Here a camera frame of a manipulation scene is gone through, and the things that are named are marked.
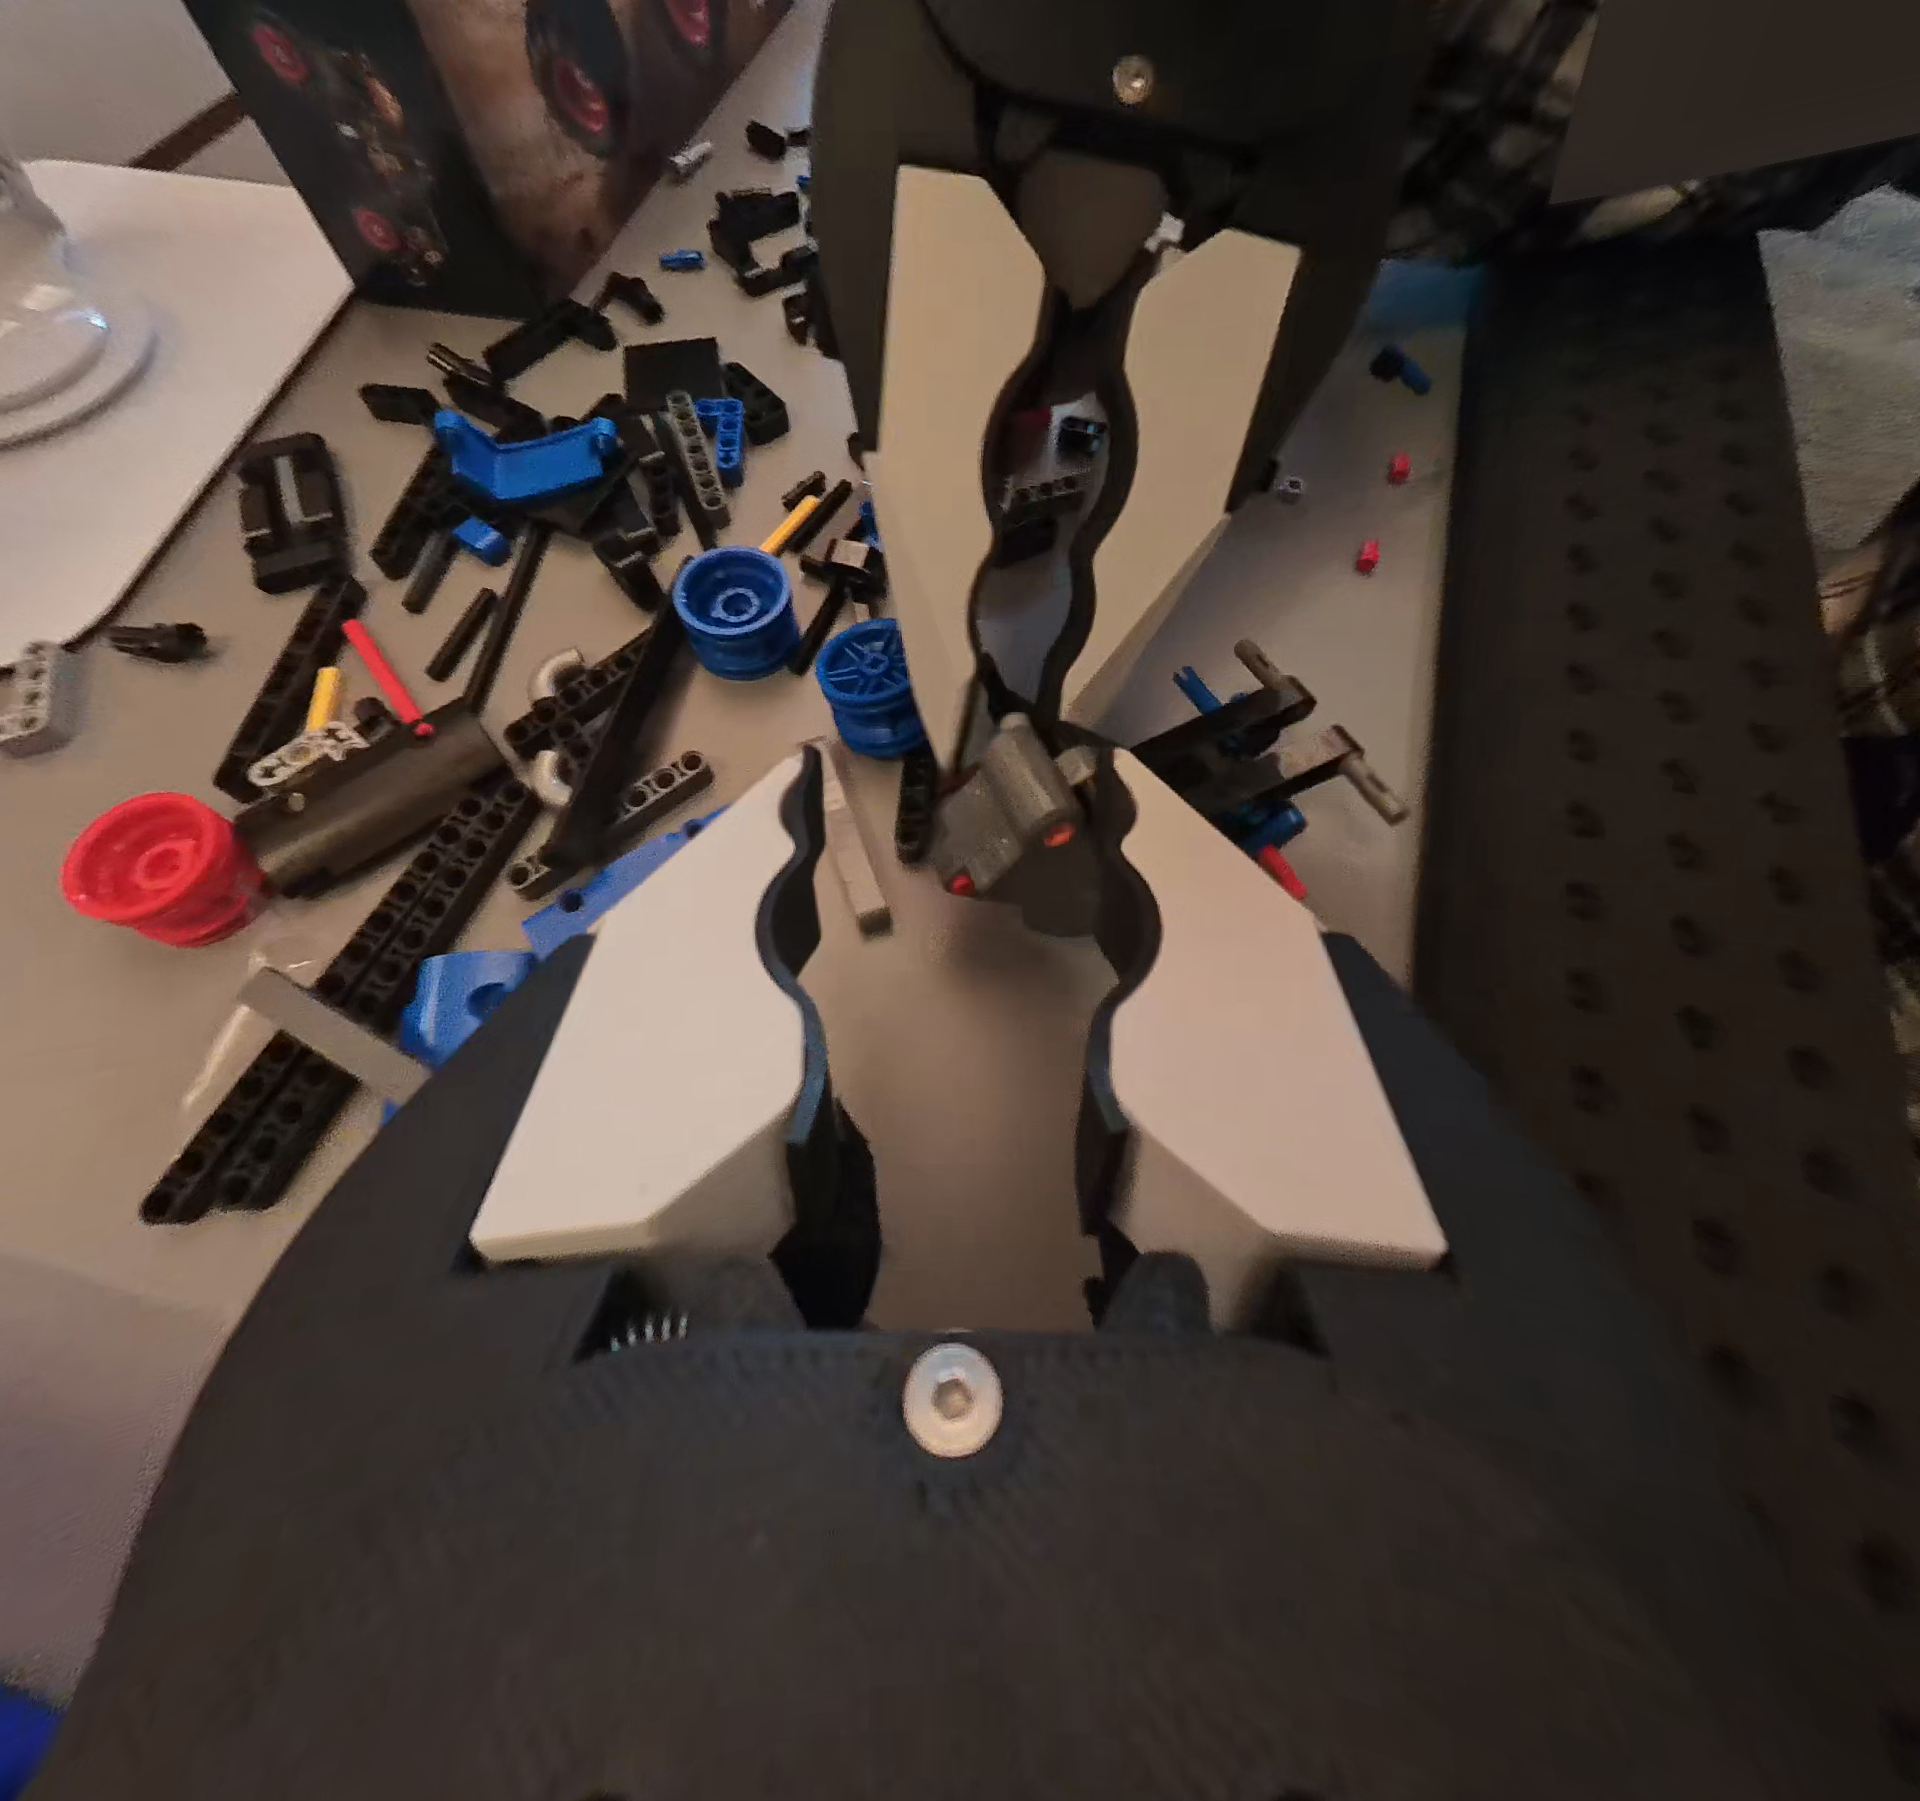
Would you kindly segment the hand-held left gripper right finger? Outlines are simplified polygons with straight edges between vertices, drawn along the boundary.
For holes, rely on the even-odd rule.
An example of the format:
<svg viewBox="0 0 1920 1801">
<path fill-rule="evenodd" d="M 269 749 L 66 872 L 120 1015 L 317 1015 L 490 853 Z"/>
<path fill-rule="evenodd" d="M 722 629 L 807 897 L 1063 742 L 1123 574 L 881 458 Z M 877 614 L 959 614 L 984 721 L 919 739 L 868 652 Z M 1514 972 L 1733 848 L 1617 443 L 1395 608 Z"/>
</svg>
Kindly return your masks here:
<svg viewBox="0 0 1920 1801">
<path fill-rule="evenodd" d="M 1448 1239 L 1323 926 L 1130 751 L 1094 765 L 1090 839 L 1113 983 L 1075 1194 L 1103 1265 L 1189 1262 L 1220 1334 L 1299 1268 L 1438 1268 Z"/>
</svg>

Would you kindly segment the blue toy wheel hub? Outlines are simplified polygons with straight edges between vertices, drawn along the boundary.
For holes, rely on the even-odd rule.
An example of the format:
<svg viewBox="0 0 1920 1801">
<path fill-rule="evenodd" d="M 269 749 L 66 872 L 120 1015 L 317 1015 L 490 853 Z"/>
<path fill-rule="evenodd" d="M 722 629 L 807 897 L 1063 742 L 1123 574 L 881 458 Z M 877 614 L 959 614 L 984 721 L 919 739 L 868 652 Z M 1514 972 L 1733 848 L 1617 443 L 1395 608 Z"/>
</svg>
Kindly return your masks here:
<svg viewBox="0 0 1920 1801">
<path fill-rule="evenodd" d="M 862 620 L 835 631 L 813 675 L 847 751 L 895 760 L 926 748 L 895 620 Z"/>
<path fill-rule="evenodd" d="M 694 661 L 728 681 L 757 681 L 799 646 L 791 580 L 753 547 L 712 547 L 686 558 L 671 586 Z"/>
</svg>

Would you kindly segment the black flat toy panel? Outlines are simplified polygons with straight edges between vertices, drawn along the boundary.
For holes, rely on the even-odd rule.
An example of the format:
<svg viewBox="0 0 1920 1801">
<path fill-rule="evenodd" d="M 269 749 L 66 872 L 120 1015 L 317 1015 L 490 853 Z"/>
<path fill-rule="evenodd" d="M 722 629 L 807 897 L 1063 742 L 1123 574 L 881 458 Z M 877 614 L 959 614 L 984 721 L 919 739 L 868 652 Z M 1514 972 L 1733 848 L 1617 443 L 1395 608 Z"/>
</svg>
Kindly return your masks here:
<svg viewBox="0 0 1920 1801">
<path fill-rule="evenodd" d="M 626 414 L 660 411 L 671 394 L 686 394 L 694 403 L 732 396 L 722 375 L 720 344 L 715 337 L 649 340 L 621 350 Z"/>
</svg>

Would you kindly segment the red toy wheel hub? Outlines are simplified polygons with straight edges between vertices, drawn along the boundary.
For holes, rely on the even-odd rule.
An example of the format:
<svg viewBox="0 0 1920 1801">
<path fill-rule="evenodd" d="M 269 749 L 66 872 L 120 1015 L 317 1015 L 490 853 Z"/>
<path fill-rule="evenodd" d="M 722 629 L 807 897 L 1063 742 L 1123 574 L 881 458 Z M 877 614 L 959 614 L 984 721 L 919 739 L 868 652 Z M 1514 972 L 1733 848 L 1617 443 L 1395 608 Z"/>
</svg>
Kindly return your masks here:
<svg viewBox="0 0 1920 1801">
<path fill-rule="evenodd" d="M 271 900 L 235 823 L 177 791 L 131 798 L 87 825 L 59 862 L 59 897 L 167 949 L 231 938 Z"/>
</svg>

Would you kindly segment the blue curved toy panel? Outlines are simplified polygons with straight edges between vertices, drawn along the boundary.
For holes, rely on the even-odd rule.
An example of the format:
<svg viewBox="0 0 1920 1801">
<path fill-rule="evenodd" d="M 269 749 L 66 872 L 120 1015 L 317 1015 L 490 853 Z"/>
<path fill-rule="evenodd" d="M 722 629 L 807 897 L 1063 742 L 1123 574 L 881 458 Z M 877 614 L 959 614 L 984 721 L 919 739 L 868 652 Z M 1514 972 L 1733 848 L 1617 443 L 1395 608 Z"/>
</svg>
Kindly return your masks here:
<svg viewBox="0 0 1920 1801">
<path fill-rule="evenodd" d="M 444 1068 L 535 963 L 529 949 L 459 949 L 425 957 L 397 1025 L 398 1052 L 427 1075 Z"/>
</svg>

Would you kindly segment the red toy axle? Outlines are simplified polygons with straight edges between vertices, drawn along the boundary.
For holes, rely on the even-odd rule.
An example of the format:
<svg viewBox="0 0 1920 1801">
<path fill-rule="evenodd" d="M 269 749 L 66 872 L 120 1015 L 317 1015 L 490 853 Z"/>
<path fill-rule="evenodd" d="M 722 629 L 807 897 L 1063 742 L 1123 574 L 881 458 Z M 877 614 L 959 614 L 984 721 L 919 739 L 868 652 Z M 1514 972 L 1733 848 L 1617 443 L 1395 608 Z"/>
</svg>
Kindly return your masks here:
<svg viewBox="0 0 1920 1801">
<path fill-rule="evenodd" d="M 397 667 L 379 648 L 367 626 L 359 618 L 346 618 L 342 633 L 348 648 L 353 648 L 359 662 L 367 670 L 381 704 L 392 713 L 397 726 L 406 729 L 416 739 L 431 739 L 436 733 L 433 723 L 422 713 L 413 694 L 402 683 Z"/>
</svg>

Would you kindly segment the black L-shaped toy beam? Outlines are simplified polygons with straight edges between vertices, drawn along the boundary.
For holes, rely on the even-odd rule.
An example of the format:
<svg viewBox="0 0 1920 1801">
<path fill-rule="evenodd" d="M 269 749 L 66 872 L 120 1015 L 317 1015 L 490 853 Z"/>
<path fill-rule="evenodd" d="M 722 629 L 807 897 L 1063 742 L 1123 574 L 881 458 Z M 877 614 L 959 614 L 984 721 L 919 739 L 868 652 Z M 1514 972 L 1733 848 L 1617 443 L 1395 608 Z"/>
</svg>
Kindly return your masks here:
<svg viewBox="0 0 1920 1801">
<path fill-rule="evenodd" d="M 708 758 L 683 751 L 601 798 L 586 815 L 577 815 L 574 804 L 580 798 L 572 795 L 554 815 L 543 841 L 506 867 L 505 883 L 516 900 L 539 902 L 563 883 L 611 865 L 712 786 Z"/>
</svg>

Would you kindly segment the pile of black toy beams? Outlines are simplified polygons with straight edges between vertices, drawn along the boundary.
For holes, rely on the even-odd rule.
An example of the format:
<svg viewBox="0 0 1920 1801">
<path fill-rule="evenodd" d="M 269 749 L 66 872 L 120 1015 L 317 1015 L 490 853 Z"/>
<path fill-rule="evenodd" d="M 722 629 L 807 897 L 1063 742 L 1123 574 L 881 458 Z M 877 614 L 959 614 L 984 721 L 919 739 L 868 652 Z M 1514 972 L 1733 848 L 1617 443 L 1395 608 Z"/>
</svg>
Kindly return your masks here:
<svg viewBox="0 0 1920 1801">
<path fill-rule="evenodd" d="M 809 238 L 809 185 L 813 170 L 798 173 L 790 186 L 736 186 L 717 189 L 712 213 L 708 219 L 708 243 L 717 264 L 726 265 L 743 296 L 781 297 L 781 312 L 791 339 L 799 344 L 813 339 L 817 307 L 813 285 L 817 281 L 819 252 Z M 787 228 L 804 228 L 806 238 L 786 247 L 777 264 L 767 265 L 756 258 L 756 243 L 777 236 Z M 490 423 L 501 443 L 531 440 L 549 431 L 563 428 L 563 421 L 539 417 L 528 405 L 512 396 L 512 382 L 528 374 L 551 354 L 566 342 L 590 350 L 613 351 L 613 326 L 605 315 L 606 303 L 616 302 L 631 313 L 658 323 L 660 303 L 640 278 L 611 272 L 601 296 L 592 303 L 561 299 L 539 315 L 511 329 L 493 342 L 480 357 L 461 356 L 447 344 L 427 346 L 427 366 L 442 379 L 444 396 L 461 410 L 467 420 Z M 722 360 L 724 385 L 732 396 L 743 401 L 746 411 L 746 452 L 751 447 L 768 447 L 790 434 L 790 408 L 781 394 L 743 364 Z M 367 387 L 363 391 L 370 411 L 386 421 L 425 421 L 436 416 L 433 396 L 425 391 L 400 391 Z M 646 610 L 658 599 L 648 582 L 652 571 L 648 554 L 658 550 L 658 543 L 673 536 L 679 518 L 690 519 L 683 504 L 679 473 L 673 452 L 662 432 L 660 411 L 649 416 L 630 416 L 621 405 L 621 391 L 602 396 L 587 411 L 590 420 L 611 420 L 621 437 L 622 452 L 616 462 L 627 477 L 643 481 L 646 515 L 640 518 L 638 496 L 621 481 L 613 485 L 613 469 L 594 487 L 547 501 L 551 506 L 551 526 L 564 531 L 572 528 L 581 538 L 590 538 L 611 576 L 621 582 L 633 576 L 636 605 Z M 456 493 L 447 473 L 444 462 L 429 460 L 419 469 L 425 480 L 400 501 L 390 518 L 392 526 L 376 540 L 374 561 L 390 576 L 424 571 L 419 554 L 433 526 L 450 526 L 453 506 L 467 499 L 477 509 L 487 506 L 474 493 Z M 807 493 L 824 493 L 824 503 L 809 529 L 786 553 L 799 554 L 801 549 L 814 547 L 826 550 L 826 574 L 832 574 L 841 561 L 835 558 L 840 543 L 851 543 L 850 557 L 854 567 L 859 557 L 873 549 L 877 563 L 877 523 L 873 499 L 862 493 L 857 514 L 851 509 L 851 480 L 843 477 L 826 485 L 822 471 L 804 477 L 793 490 L 781 495 L 782 515 Z M 566 683 L 556 699 L 533 704 L 528 715 L 506 729 L 508 748 L 531 763 L 539 749 L 554 748 L 563 751 L 574 767 L 574 783 L 580 780 L 587 760 L 595 754 L 602 738 L 602 726 L 611 717 L 627 675 L 648 650 L 649 629 L 642 629 L 631 646 L 621 648 L 614 656 L 590 665 L 583 675 Z"/>
</svg>

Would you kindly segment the light grey angled toy beam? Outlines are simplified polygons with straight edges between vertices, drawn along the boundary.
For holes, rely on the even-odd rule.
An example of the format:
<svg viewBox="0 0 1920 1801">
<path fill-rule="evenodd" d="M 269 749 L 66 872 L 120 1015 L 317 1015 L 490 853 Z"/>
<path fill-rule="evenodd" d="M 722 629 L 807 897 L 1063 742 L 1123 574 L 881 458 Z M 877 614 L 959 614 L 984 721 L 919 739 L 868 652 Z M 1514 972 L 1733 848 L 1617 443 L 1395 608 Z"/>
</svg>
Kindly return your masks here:
<svg viewBox="0 0 1920 1801">
<path fill-rule="evenodd" d="M 79 665 L 59 641 L 28 641 L 7 668 L 1 756 L 28 760 L 63 749 L 79 726 Z"/>
</svg>

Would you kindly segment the toy brick motor assembly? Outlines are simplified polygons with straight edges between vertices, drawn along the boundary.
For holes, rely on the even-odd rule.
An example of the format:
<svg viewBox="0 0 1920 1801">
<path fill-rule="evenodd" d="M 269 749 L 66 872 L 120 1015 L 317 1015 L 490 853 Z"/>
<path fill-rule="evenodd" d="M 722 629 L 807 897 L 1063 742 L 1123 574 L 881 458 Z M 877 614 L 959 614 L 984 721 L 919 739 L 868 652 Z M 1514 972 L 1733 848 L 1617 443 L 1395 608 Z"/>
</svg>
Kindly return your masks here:
<svg viewBox="0 0 1920 1801">
<path fill-rule="evenodd" d="M 1316 701 L 1242 638 L 1233 656 L 1252 685 L 1218 695 L 1195 667 L 1173 673 L 1189 718 L 1117 751 L 1090 739 L 1062 745 L 1023 713 L 1007 713 L 973 770 L 926 817 L 925 860 L 941 887 L 1012 905 L 1033 931 L 1071 938 L 1093 931 L 1099 869 L 1093 853 L 1094 781 L 1103 758 L 1130 758 L 1148 781 L 1251 857 L 1299 900 L 1283 850 L 1305 829 L 1302 793 L 1345 781 L 1381 825 L 1409 821 L 1404 798 L 1342 726 L 1308 729 Z"/>
</svg>

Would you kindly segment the grey flat toy bar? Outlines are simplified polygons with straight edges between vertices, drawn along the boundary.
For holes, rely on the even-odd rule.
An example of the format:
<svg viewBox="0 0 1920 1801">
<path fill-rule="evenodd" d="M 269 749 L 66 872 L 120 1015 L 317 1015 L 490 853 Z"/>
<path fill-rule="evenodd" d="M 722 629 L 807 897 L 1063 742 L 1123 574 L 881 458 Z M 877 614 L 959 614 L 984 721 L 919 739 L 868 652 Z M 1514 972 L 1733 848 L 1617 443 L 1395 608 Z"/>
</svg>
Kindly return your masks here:
<svg viewBox="0 0 1920 1801">
<path fill-rule="evenodd" d="M 892 932 L 893 911 L 877 877 L 877 862 L 868 850 L 865 829 L 851 807 L 850 786 L 841 767 L 837 744 L 819 742 L 822 765 L 822 804 L 826 826 L 826 853 L 843 887 L 851 922 L 862 938 L 874 941 Z"/>
</svg>

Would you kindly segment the black dimpled mat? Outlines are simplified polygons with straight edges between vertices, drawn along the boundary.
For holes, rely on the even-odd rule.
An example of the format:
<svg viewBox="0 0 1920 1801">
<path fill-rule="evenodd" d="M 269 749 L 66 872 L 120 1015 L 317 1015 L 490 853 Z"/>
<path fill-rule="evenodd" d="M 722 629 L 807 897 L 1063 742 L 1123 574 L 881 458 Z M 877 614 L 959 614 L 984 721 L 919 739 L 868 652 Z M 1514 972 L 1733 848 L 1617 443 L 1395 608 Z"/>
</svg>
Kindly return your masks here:
<svg viewBox="0 0 1920 1801">
<path fill-rule="evenodd" d="M 1819 1796 L 1915 1796 L 1915 1179 L 1758 242 L 1490 269 L 1415 972 L 1681 1342 L 1807 1648 Z"/>
</svg>

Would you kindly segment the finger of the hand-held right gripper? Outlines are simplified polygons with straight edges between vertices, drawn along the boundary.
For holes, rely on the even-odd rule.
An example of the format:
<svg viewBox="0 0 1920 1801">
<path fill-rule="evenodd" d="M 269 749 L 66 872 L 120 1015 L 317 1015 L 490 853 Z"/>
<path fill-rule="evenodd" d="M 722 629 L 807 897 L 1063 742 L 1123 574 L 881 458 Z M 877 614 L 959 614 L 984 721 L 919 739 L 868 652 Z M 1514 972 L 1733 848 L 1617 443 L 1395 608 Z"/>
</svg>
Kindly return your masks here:
<svg viewBox="0 0 1920 1801">
<path fill-rule="evenodd" d="M 1239 228 L 1145 278 L 1103 387 L 1107 467 L 1068 544 L 1044 710 L 1094 726 L 1226 526 L 1302 253 Z"/>
<path fill-rule="evenodd" d="M 925 739 L 951 770 L 973 721 L 973 592 L 992 547 L 989 431 L 1033 354 L 1044 277 L 992 186 L 904 167 L 870 481 Z"/>
</svg>

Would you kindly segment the white book stand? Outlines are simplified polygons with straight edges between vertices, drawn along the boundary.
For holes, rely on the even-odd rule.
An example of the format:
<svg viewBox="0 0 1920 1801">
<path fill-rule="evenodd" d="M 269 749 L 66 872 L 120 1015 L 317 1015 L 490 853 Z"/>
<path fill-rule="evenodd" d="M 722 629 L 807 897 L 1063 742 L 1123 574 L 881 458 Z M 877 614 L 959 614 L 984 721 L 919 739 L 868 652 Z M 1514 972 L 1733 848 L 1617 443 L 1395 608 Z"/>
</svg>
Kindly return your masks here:
<svg viewBox="0 0 1920 1801">
<path fill-rule="evenodd" d="M 4 256 L 19 305 L 63 323 L 81 362 L 25 394 L 4 360 L 1 654 L 73 646 L 157 561 L 350 278 L 289 185 L 94 163 L 15 163 L 40 211 Z"/>
</svg>

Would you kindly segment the long black toy beam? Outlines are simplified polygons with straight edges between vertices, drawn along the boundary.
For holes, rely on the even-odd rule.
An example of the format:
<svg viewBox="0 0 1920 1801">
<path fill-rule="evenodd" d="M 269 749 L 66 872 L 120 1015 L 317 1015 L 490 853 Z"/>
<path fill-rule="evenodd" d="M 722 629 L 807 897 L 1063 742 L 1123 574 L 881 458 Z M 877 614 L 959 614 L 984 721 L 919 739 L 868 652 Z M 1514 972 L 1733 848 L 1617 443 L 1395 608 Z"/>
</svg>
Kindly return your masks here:
<svg viewBox="0 0 1920 1801">
<path fill-rule="evenodd" d="M 213 786 L 227 798 L 245 807 L 259 795 L 248 769 L 300 733 L 314 683 L 336 662 L 344 626 L 366 600 L 366 586 L 353 576 L 311 592 L 213 769 Z"/>
</svg>

